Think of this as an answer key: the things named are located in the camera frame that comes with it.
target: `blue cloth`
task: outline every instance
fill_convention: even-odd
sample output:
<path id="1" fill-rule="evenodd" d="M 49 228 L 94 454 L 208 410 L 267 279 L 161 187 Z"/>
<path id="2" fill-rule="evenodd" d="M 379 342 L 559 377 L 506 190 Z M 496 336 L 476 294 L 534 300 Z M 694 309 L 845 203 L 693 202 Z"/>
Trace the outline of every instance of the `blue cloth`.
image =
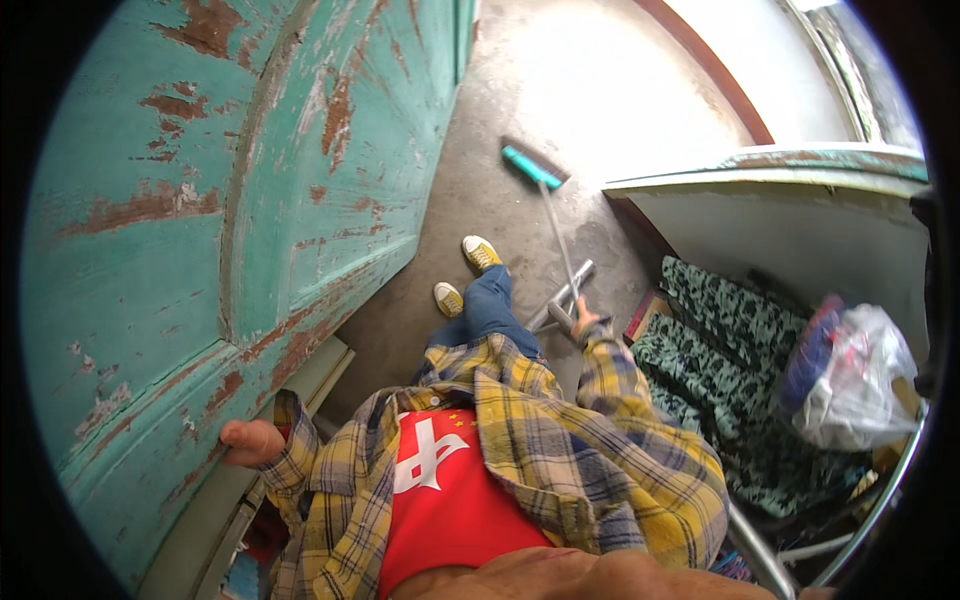
<path id="1" fill-rule="evenodd" d="M 780 384 L 780 410 L 788 420 L 804 407 L 806 395 L 827 369 L 833 354 L 832 335 L 846 310 L 843 300 L 830 294 L 807 323 Z"/>
<path id="2" fill-rule="evenodd" d="M 516 344 L 520 353 L 546 366 L 540 344 L 534 334 L 521 325 L 511 310 L 510 295 L 514 283 L 503 265 L 492 265 L 464 292 L 464 312 L 437 329 L 427 345 L 450 348 L 479 340 L 491 333 L 502 333 Z"/>

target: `blue jeans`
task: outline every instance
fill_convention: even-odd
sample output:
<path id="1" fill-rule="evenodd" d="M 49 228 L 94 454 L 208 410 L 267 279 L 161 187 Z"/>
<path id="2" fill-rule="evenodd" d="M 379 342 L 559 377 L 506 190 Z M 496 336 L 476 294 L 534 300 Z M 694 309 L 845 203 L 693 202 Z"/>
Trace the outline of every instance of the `blue jeans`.
<path id="1" fill-rule="evenodd" d="M 467 286 L 464 292 L 464 312 L 434 331 L 427 340 L 427 345 L 454 347 L 491 333 L 502 333 L 513 340 L 521 354 L 549 369 L 540 353 L 537 338 L 516 321 L 514 312 L 510 309 L 510 293 L 513 289 L 514 283 L 507 274 L 506 267 L 487 267 L 479 279 Z"/>

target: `patterned rug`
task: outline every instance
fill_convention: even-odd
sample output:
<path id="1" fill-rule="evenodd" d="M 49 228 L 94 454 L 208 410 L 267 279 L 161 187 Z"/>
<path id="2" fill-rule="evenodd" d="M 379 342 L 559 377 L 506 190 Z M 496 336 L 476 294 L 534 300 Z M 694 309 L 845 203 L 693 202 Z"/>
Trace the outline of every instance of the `patterned rug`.
<path id="1" fill-rule="evenodd" d="M 852 488 L 870 454 L 822 450 L 776 411 L 774 394 L 809 314 L 751 282 L 667 256 L 661 287 L 674 318 L 655 314 L 631 347 L 654 404 L 716 449 L 727 485 L 774 517 Z"/>

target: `broom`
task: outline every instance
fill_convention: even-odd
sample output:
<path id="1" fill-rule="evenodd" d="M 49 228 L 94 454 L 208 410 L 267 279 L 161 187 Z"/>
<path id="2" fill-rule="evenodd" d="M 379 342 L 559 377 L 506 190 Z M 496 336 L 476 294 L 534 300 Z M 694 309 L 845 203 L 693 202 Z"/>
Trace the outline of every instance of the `broom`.
<path id="1" fill-rule="evenodd" d="M 557 221 L 557 212 L 554 209 L 553 199 L 549 191 L 563 185 L 565 181 L 570 179 L 570 174 L 551 162 L 543 154 L 509 135 L 500 137 L 500 154 L 533 180 L 540 189 L 543 203 L 546 204 L 546 212 L 550 217 L 550 225 L 553 226 L 553 232 L 557 236 L 557 241 L 560 242 L 560 252 L 564 256 L 564 266 L 566 267 L 566 279 L 570 284 L 570 291 L 573 295 L 572 304 L 575 306 L 577 299 L 580 298 L 580 290 L 577 289 L 577 281 L 573 275 L 573 266 L 570 264 L 570 255 L 566 251 L 564 237 L 560 235 L 560 222 Z M 571 306 L 566 312 L 570 313 L 572 310 L 573 307 Z"/>

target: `red t-shirt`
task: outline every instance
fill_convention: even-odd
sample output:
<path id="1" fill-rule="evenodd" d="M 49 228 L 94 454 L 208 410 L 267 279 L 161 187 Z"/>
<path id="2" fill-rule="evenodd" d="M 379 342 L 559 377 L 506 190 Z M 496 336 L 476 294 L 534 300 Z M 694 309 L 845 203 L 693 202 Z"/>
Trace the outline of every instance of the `red t-shirt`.
<path id="1" fill-rule="evenodd" d="M 483 464 L 472 410 L 402 413 L 381 600 L 417 573 L 553 546 Z"/>

